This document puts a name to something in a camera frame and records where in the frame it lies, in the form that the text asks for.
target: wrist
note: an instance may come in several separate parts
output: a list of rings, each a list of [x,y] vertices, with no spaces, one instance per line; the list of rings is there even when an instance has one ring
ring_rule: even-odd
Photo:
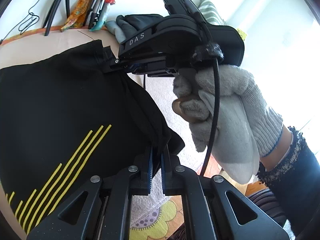
[[[267,169],[267,171],[272,170],[274,167],[278,165],[278,163],[282,160],[286,152],[288,151],[292,142],[292,133],[289,131],[287,127],[282,126],[282,134],[277,145],[265,157],[261,157],[260,161],[263,166]]]

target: yellow tag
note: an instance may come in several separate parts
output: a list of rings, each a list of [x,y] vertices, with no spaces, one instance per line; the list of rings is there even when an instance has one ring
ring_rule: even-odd
[[[237,28],[236,30],[239,33],[241,39],[244,41],[248,35],[245,32],[241,31],[239,28]]]

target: leg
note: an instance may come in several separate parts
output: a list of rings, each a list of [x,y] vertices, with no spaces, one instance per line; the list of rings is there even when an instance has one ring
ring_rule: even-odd
[[[70,16],[70,0],[66,0],[67,18]]]
[[[44,27],[47,25],[49,16],[50,16],[50,14],[51,14],[51,11],[52,11],[52,8],[53,8],[53,5],[54,5],[55,2],[56,2],[56,0],[53,0],[53,2],[52,2],[52,4],[51,4],[51,7],[50,7],[50,9],[49,9],[49,11],[48,11],[48,14],[47,14],[47,16],[45,17],[45,20],[44,20],[44,23],[43,23],[43,25],[42,25],[42,28],[44,28]]]
[[[52,24],[54,15],[55,15],[56,12],[57,12],[57,9],[58,9],[58,6],[59,6],[60,2],[61,2],[61,0],[55,0],[55,1],[54,1],[54,4],[53,4],[52,10],[51,10],[51,13],[50,13],[50,15],[49,15],[48,24],[47,24],[47,29],[45,30],[44,36],[48,36],[48,34],[49,34],[50,27],[51,27],[51,24]]]

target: yellow striped pattern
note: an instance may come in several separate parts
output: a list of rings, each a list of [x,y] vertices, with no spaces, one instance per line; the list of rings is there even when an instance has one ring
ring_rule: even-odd
[[[58,174],[58,173],[62,168],[62,163],[60,163],[58,165],[58,167],[52,173],[52,175],[50,176],[48,181],[44,184],[43,188],[40,190],[39,194],[36,197],[35,197],[35,194],[36,194],[37,190],[34,189],[34,191],[31,193],[30,197],[28,198],[28,200],[24,204],[24,207],[19,215],[19,212],[20,212],[20,210],[23,206],[23,203],[24,203],[22,200],[20,201],[14,215],[18,219],[19,224],[22,226],[22,228],[26,231],[27,234],[29,234],[29,232],[31,231],[31,229],[34,226],[36,226],[40,223],[40,221],[42,220],[42,218],[44,216],[50,214],[58,206],[61,199],[68,192],[70,187],[73,185],[73,183],[75,182],[75,180],[77,179],[77,177],[81,173],[82,169],[86,165],[91,154],[94,152],[96,147],[99,145],[99,143],[105,137],[105,135],[108,133],[110,128],[111,128],[111,125],[109,125],[103,131],[103,133],[99,136],[99,134],[103,130],[103,125],[100,126],[100,128],[97,130],[97,132],[92,136],[90,141],[87,143],[88,139],[90,138],[90,136],[93,133],[93,131],[90,130],[89,133],[87,134],[87,136],[84,138],[84,140],[81,142],[81,144],[77,148],[77,150],[74,152],[74,154],[68,160],[67,164],[63,167],[60,174]],[[80,152],[80,150],[83,147],[84,147],[84,149],[82,150],[81,154],[77,157],[77,154]],[[66,174],[66,171],[70,166],[71,166],[71,168],[70,168],[69,172]],[[6,194],[6,198],[9,202],[9,204],[11,203],[14,195],[15,195],[15,192],[12,192],[10,197],[8,196],[8,194]]]

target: yellow stripe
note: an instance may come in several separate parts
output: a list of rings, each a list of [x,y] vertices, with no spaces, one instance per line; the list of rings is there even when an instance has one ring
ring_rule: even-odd
[[[46,187],[49,185],[49,183],[51,182],[51,180],[54,178],[54,176],[55,176],[55,175],[57,174],[57,172],[60,170],[61,166],[62,166],[62,163],[60,163],[59,166],[56,168],[56,170],[53,172],[53,174],[51,175],[51,177],[49,178],[49,180],[47,181],[47,183],[43,186],[43,188],[41,189],[40,193],[37,195],[35,201],[34,201],[33,204],[31,205],[31,207],[30,207],[30,209],[29,209],[29,212],[28,212],[28,214],[26,215],[26,218],[24,219],[24,222],[23,222],[23,226],[22,226],[23,230],[24,230],[24,228],[25,228],[25,226],[26,226],[26,223],[27,223],[27,221],[28,221],[28,218],[29,218],[29,216],[30,216],[33,208],[35,207],[37,201],[39,200],[39,198],[41,197],[42,193],[44,192],[44,190],[46,189]],[[32,217],[31,222],[30,222],[30,224],[29,224],[29,230],[30,230],[30,227],[31,227],[31,225],[32,225],[33,220],[34,220],[34,217]]]
[[[14,214],[14,216],[15,216],[16,218],[17,218],[18,212],[19,212],[19,210],[20,210],[20,208],[21,208],[21,206],[22,206],[22,203],[23,203],[23,201],[21,200],[20,203],[19,203],[19,206],[17,207],[17,210],[16,210],[16,212],[15,212],[15,214]]]
[[[102,130],[103,125],[100,126],[99,130],[95,133],[95,135],[92,137],[92,139],[90,140],[90,142],[88,143],[88,145],[85,147],[85,149],[82,151],[82,153],[79,155],[77,161],[73,164],[71,170],[69,171],[68,175],[65,177],[65,179],[63,180],[63,182],[61,183],[61,185],[57,188],[57,190],[55,191],[55,193],[51,196],[49,202],[47,203],[47,205],[45,206],[45,208],[42,210],[38,221],[36,223],[36,225],[39,224],[41,218],[43,217],[44,213],[46,212],[46,210],[48,209],[49,205],[51,204],[51,202],[54,200],[55,196],[57,195],[57,193],[61,190],[61,188],[63,187],[63,185],[66,183],[66,181],[69,179],[71,173],[73,172],[73,170],[75,169],[75,167],[78,165],[78,163],[80,162],[82,156],[84,155],[84,153],[87,151],[87,149],[89,148],[89,146],[92,144],[92,142],[95,140],[95,138],[97,137],[97,135],[100,133],[100,131]]]
[[[111,124],[107,127],[107,129],[103,132],[103,134],[101,135],[101,137],[99,138],[99,140],[95,143],[95,145],[92,147],[91,151],[88,153],[88,155],[86,156],[86,158],[84,159],[82,165],[80,166],[80,168],[78,169],[78,171],[76,172],[75,176],[73,177],[73,179],[69,182],[69,185],[65,188],[65,190],[62,192],[62,194],[60,195],[60,197],[58,198],[58,200],[56,201],[56,203],[54,204],[54,206],[52,207],[52,209],[50,210],[49,214],[57,207],[59,201],[63,198],[63,196],[67,193],[67,191],[69,190],[69,188],[71,187],[71,185],[75,182],[76,178],[79,176],[81,170],[83,169],[83,167],[85,166],[85,164],[87,163],[90,155],[92,154],[92,152],[95,150],[95,148],[98,146],[98,144],[101,142],[101,140],[104,138],[104,136],[106,135],[106,133],[109,131],[109,129],[111,128]]]
[[[14,194],[15,194],[14,192],[11,193],[11,196],[10,196],[10,198],[9,198],[9,205],[11,204],[11,201],[12,201],[12,199],[13,199]]]
[[[73,159],[76,157],[77,153],[80,151],[80,149],[82,148],[82,146],[84,145],[84,143],[87,141],[87,139],[89,138],[89,136],[91,135],[92,130],[90,130],[90,132],[87,134],[87,136],[84,138],[84,140],[82,141],[82,143],[80,144],[80,146],[78,147],[78,149],[75,151],[75,153],[73,154],[73,156],[70,158],[70,160],[68,161],[68,163],[66,164],[66,166],[63,168],[61,174],[59,175],[59,177],[56,179],[56,181],[52,184],[52,186],[50,187],[50,189],[48,190],[48,192],[45,194],[44,198],[42,199],[40,205],[37,207],[35,213],[32,216],[32,219],[34,219],[36,217],[36,215],[38,214],[40,208],[42,207],[44,201],[47,199],[48,195],[50,194],[50,192],[53,190],[53,188],[57,185],[57,183],[59,182],[59,180],[61,179],[61,177],[63,176],[63,174],[66,172],[68,166],[71,164],[71,162],[73,161]]]
[[[23,210],[22,210],[22,212],[21,212],[21,214],[20,214],[20,217],[19,217],[19,224],[21,225],[21,219],[22,219],[22,217],[23,217],[23,214],[24,214],[24,212],[26,211],[26,208],[28,207],[28,205],[29,205],[29,202],[31,201],[31,199],[33,198],[33,196],[34,196],[34,194],[37,192],[37,190],[35,189],[34,191],[33,191],[33,193],[31,194],[31,196],[29,197],[29,199],[28,199],[28,201],[26,202],[26,204],[24,205],[24,208],[23,208]]]

